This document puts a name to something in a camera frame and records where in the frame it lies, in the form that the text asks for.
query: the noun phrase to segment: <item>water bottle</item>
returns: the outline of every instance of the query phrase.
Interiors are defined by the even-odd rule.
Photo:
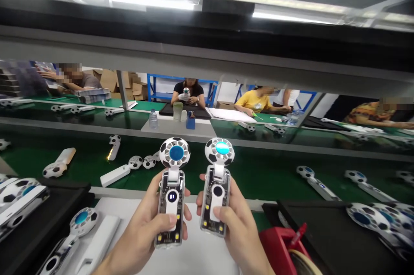
[[[288,125],[296,125],[302,114],[303,114],[302,110],[296,110],[293,113],[291,113],[289,116]]]
[[[151,109],[150,113],[150,128],[157,129],[158,128],[158,118],[157,114],[155,113],[155,109]]]

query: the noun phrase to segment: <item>worker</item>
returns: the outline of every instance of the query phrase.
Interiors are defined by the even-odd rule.
[[[47,79],[56,81],[59,85],[59,92],[69,90],[70,92],[75,91],[86,91],[97,88],[102,88],[99,80],[93,75],[82,72],[82,67],[79,64],[57,64],[62,75],[57,75],[53,70],[38,69],[38,73]]]
[[[342,122],[379,127],[414,129],[414,123],[412,122],[391,121],[391,117],[394,115],[395,111],[401,109],[401,107],[406,108],[406,106],[398,104],[397,99],[393,98],[383,98],[377,102],[363,103],[352,109]]]
[[[139,203],[121,238],[93,275],[133,275],[139,273],[154,252],[155,237],[163,231],[169,231],[176,225],[176,215],[157,214],[159,203],[157,191],[162,173],[160,172],[152,178],[144,198]],[[205,174],[201,174],[200,179],[205,181]],[[189,196],[190,191],[185,189],[184,195]],[[244,275],[275,275],[260,242],[250,207],[233,178],[231,178],[229,196],[230,206],[214,207],[213,212],[218,219],[227,224],[229,231],[226,233],[225,240],[231,257]],[[200,216],[203,191],[198,194],[196,204],[197,215]],[[184,217],[187,221],[192,219],[187,206],[184,207]],[[194,235],[188,235],[187,225],[184,221],[183,223],[183,239],[187,240],[188,237]]]
[[[279,94],[273,99],[273,107],[281,108],[283,106],[290,106],[289,111],[280,112],[281,114],[292,113],[295,102],[299,97],[299,90],[281,89]]]
[[[184,89],[188,88],[189,93],[184,93]],[[204,100],[204,90],[201,85],[198,84],[198,79],[185,78],[183,82],[179,82],[174,87],[172,93],[171,105],[176,101],[181,101],[185,105],[199,106],[200,108],[206,108],[206,101]]]
[[[251,117],[253,117],[253,113],[260,113],[262,110],[270,111],[271,113],[287,113],[291,109],[289,106],[273,107],[270,104],[269,95],[274,90],[275,88],[270,86],[256,86],[254,90],[244,93],[234,107]]]

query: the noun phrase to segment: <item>black tray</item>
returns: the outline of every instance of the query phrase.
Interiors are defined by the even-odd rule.
[[[185,111],[194,111],[195,118],[196,119],[205,119],[210,120],[211,116],[208,114],[208,112],[204,109],[201,109],[197,106],[183,106],[183,110]],[[172,116],[173,115],[173,107],[171,104],[167,103],[160,111],[161,116]]]
[[[272,225],[278,225],[277,211],[296,231],[307,223],[302,243],[324,275],[405,274],[408,263],[399,260],[377,234],[356,224],[348,216],[349,203],[334,201],[277,201],[264,204]]]
[[[89,183],[39,179],[50,197],[0,243],[0,274],[31,275],[41,267],[57,242],[69,235],[69,222],[92,205]]]
[[[303,121],[303,126],[310,127],[310,128],[322,128],[332,131],[351,131],[350,129],[343,128],[341,126],[338,126],[336,124],[330,123],[330,122],[322,122],[319,118],[315,117],[307,117]]]

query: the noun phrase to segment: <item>black t-shirt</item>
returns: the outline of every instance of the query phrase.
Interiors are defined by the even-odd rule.
[[[174,92],[177,92],[179,95],[184,93],[184,82],[177,83],[174,87]],[[193,86],[193,88],[190,89],[190,96],[197,97],[200,94],[204,94],[204,90],[198,83]]]

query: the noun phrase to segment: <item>cardboard box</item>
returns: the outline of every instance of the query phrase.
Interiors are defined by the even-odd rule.
[[[103,69],[100,78],[100,84],[103,88],[107,88],[111,92],[115,93],[116,89],[118,88],[116,73],[108,69]]]
[[[125,89],[125,94],[127,100],[134,100],[132,89]],[[111,93],[111,97],[114,99],[121,99],[121,93]]]
[[[234,110],[234,103],[218,101],[217,104],[216,104],[216,108]]]
[[[117,75],[115,75],[115,76],[116,76],[116,85],[119,86],[118,76]],[[122,72],[122,79],[125,83],[124,84],[125,88],[130,88],[130,89],[132,89],[132,85],[134,83],[139,84],[141,82],[141,78],[138,77],[136,72],[125,72],[125,71],[123,71]]]
[[[132,84],[134,100],[148,100],[148,85],[143,82]]]
[[[102,77],[102,70],[97,70],[97,69],[89,69],[89,70],[84,70],[84,73],[93,75],[96,79],[98,79],[100,81],[100,78]]]

